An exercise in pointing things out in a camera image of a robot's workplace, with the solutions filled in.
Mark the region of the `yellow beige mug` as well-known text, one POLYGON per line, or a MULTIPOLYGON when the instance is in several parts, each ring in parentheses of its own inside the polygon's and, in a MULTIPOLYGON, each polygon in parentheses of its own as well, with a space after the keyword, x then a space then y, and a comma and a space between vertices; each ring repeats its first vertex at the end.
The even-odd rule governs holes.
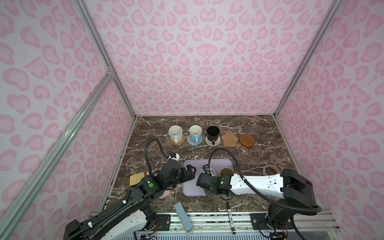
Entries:
POLYGON ((231 169, 231 168, 222 168, 221 170, 220 170, 220 172, 219 172, 219 177, 220 176, 222 176, 223 174, 227 174, 227 175, 229 175, 229 174, 234 174, 235 172, 234 172, 234 170, 233 169, 231 169))

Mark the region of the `lavender mug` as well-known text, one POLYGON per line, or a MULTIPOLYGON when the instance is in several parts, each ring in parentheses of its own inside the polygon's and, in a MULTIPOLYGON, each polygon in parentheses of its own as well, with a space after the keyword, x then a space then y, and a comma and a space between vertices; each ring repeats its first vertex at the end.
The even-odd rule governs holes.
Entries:
POLYGON ((215 172, 214 169, 205 169, 205 170, 202 169, 202 170, 200 171, 200 173, 201 173, 201 174, 208 174, 208 175, 213 176, 213 177, 216 176, 216 172, 215 172))

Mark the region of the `white speckled mug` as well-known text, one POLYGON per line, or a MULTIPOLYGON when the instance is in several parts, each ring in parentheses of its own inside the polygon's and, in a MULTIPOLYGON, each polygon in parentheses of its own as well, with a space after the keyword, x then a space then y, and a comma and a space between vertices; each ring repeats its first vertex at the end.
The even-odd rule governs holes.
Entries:
POLYGON ((171 126, 169 128, 169 136, 170 140, 173 140, 174 138, 178 138, 179 140, 181 140, 183 136, 182 128, 178 125, 171 126))

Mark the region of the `flower shaped cork coaster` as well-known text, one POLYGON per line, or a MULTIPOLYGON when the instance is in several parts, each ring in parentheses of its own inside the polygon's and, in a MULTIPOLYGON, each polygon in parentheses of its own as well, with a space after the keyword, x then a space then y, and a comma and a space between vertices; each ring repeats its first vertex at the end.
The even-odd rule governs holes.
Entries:
POLYGON ((225 133, 222 136, 222 141, 225 147, 234 148, 237 146, 239 139, 234 133, 225 133))

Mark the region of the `light blue mug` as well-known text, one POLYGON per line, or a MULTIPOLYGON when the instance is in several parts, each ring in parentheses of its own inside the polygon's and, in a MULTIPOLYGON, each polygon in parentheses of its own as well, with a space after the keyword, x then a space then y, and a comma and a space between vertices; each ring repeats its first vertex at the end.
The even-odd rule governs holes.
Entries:
POLYGON ((189 133, 193 136, 202 136, 202 128, 198 125, 193 125, 189 129, 189 133))

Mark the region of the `round brown cork coaster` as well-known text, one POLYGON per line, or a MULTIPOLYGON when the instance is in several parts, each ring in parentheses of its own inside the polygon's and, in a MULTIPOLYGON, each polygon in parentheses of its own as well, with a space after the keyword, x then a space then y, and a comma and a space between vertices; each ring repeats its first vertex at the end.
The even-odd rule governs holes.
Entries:
POLYGON ((256 140, 253 136, 244 134, 240 136, 239 142, 243 147, 251 148, 255 145, 256 140))

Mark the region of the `black mug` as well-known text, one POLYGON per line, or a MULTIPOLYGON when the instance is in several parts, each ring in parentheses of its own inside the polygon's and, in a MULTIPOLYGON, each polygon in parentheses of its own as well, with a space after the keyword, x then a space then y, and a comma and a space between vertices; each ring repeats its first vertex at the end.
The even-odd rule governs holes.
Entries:
POLYGON ((213 143, 215 140, 218 139, 219 134, 220 134, 220 129, 218 127, 210 126, 207 128, 207 137, 213 143))

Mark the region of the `blue woven round coaster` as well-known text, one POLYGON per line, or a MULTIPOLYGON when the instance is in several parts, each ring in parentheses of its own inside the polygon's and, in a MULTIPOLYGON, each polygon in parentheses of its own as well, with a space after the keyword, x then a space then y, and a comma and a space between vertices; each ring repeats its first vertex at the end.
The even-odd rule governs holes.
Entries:
POLYGON ((203 140, 202 136, 189 135, 187 138, 187 141, 191 146, 200 145, 202 143, 202 140, 203 140))

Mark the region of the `white multicolour stitched coaster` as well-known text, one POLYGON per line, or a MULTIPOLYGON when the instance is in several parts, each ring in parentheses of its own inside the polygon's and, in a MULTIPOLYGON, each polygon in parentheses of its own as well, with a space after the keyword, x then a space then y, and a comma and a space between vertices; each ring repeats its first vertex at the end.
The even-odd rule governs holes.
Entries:
POLYGON ((218 145, 220 144, 220 142, 221 142, 221 138, 220 138, 220 136, 218 136, 218 139, 215 140, 214 143, 213 143, 212 141, 210 141, 210 140, 208 139, 208 137, 206 137, 206 138, 205 138, 205 141, 206 141, 206 143, 207 143, 209 146, 218 146, 218 145))

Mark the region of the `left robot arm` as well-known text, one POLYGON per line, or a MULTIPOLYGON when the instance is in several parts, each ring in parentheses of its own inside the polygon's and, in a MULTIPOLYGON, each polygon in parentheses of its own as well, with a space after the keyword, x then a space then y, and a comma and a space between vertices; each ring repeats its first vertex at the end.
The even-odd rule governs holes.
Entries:
POLYGON ((101 240, 104 237, 118 239, 112 230, 122 230, 121 235, 139 230, 157 230, 158 216, 150 203, 165 191, 195 178, 197 169, 183 167, 176 160, 168 160, 163 168, 131 186, 128 193, 111 207, 83 221, 67 224, 64 240, 101 240))

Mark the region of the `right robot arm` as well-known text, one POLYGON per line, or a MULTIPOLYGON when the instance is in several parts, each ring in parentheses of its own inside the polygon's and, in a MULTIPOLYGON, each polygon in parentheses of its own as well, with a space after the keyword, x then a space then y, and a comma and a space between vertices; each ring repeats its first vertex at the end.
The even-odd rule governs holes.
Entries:
POLYGON ((224 173, 216 177, 204 171, 196 185, 208 198, 218 196, 230 200, 233 196, 258 195, 270 205, 264 219, 257 223, 271 230, 284 228, 296 214, 315 216, 322 211, 316 203, 312 182, 290 169, 270 176, 224 173))

